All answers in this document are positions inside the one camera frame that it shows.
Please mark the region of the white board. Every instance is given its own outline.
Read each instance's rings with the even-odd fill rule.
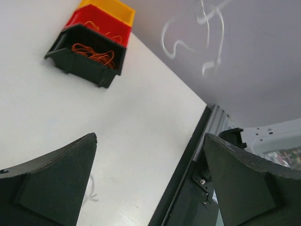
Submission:
[[[45,62],[78,3],[0,3],[0,169],[95,132],[78,225],[147,225],[206,104],[134,35],[109,89]]]

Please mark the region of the orange rubber band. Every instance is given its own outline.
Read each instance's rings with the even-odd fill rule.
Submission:
[[[116,35],[114,37],[111,38],[112,40],[116,41],[116,42],[119,42],[119,43],[122,43],[122,37],[120,35]]]
[[[96,24],[94,24],[94,22],[93,21],[87,21],[87,22],[85,22],[85,24],[84,25],[86,25],[86,24],[92,24],[92,26],[97,30],[97,31],[99,31],[99,26],[96,26]]]
[[[115,63],[113,61],[115,53],[113,50],[110,50],[106,53],[96,53],[89,46],[85,46],[81,43],[75,43],[72,45],[72,52],[81,54],[81,55],[83,55],[91,60],[97,61],[103,65],[107,65],[111,69],[115,68]]]

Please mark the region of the gray surface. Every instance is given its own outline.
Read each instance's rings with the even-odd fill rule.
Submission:
[[[204,143],[206,133],[211,133],[218,136],[221,132],[228,129],[233,129],[235,127],[238,127],[238,125],[231,121],[231,119],[223,109],[221,109],[218,105],[215,105],[212,108],[211,116],[207,122],[205,131],[193,155],[193,160],[196,161],[198,158],[199,152],[201,151]]]
[[[256,155],[277,149],[301,146],[301,118],[274,125],[244,128],[241,133],[246,150]]]
[[[242,126],[263,126],[300,117],[301,1],[233,0],[221,12],[225,23],[222,63],[214,76],[202,77],[202,65],[214,60],[219,47],[219,18],[210,20],[206,52],[182,46],[170,60],[160,46],[162,28],[171,17],[189,12],[196,0],[123,0],[136,9],[133,32],[208,104],[221,106]],[[204,0],[218,5],[221,0]],[[166,33],[166,48],[183,39],[204,50],[207,31],[188,13]]]
[[[224,222],[222,221],[222,215],[220,211],[218,211],[216,226],[224,226]]]

